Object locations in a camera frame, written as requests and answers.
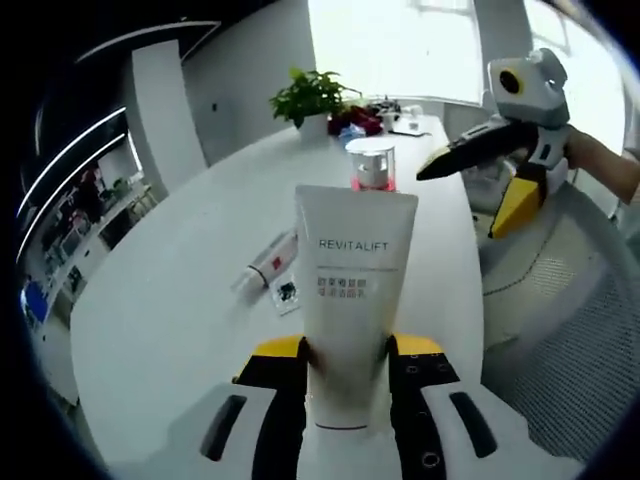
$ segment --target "small jar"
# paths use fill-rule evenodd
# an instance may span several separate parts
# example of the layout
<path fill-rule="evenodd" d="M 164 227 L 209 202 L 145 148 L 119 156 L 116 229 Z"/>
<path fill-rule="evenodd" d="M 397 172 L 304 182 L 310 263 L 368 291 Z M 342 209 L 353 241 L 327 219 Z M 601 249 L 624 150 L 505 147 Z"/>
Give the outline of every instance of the small jar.
<path fill-rule="evenodd" d="M 357 138 L 346 146 L 351 158 L 351 188 L 355 191 L 396 190 L 395 146 L 386 138 Z"/>

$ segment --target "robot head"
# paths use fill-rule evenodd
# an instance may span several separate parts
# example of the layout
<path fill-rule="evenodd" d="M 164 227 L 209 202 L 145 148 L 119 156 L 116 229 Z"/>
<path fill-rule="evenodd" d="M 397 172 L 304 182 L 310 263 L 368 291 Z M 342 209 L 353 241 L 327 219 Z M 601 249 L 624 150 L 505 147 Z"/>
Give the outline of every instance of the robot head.
<path fill-rule="evenodd" d="M 526 58 L 489 62 L 489 83 L 498 113 L 511 120 L 557 128 L 569 121 L 564 96 L 567 72 L 549 49 Z"/>

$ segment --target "mesh chair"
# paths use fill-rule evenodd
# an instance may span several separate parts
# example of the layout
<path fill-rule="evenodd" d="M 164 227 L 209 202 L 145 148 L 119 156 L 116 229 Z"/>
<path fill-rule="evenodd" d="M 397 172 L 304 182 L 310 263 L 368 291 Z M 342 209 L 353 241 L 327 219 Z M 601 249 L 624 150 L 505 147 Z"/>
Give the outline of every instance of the mesh chair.
<path fill-rule="evenodd" d="M 640 389 L 640 268 L 565 185 L 529 228 L 480 251 L 483 383 L 553 455 L 586 461 Z"/>

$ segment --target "potted plant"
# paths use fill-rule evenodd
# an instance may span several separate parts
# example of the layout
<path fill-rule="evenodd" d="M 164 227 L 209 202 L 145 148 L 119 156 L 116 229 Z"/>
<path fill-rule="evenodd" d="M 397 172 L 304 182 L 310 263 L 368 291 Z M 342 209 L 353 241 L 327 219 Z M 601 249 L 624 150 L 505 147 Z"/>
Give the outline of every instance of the potted plant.
<path fill-rule="evenodd" d="M 344 109 L 342 92 L 351 88 L 336 82 L 335 72 L 304 72 L 298 68 L 289 70 L 293 83 L 281 89 L 269 103 L 273 118 L 292 120 L 303 139 L 327 135 L 329 115 L 337 115 Z"/>

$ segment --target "bright window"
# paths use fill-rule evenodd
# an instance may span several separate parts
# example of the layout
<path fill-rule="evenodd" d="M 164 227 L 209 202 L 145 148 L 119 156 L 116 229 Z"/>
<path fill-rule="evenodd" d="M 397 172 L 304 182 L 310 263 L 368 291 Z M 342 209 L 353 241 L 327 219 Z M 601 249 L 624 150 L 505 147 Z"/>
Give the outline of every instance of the bright window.
<path fill-rule="evenodd" d="M 570 122 L 615 152 L 624 142 L 622 81 L 606 49 L 573 20 L 538 1 L 525 0 L 534 48 L 547 47 L 564 65 Z"/>
<path fill-rule="evenodd" d="M 309 0 L 318 70 L 365 95 L 480 102 L 470 0 Z"/>

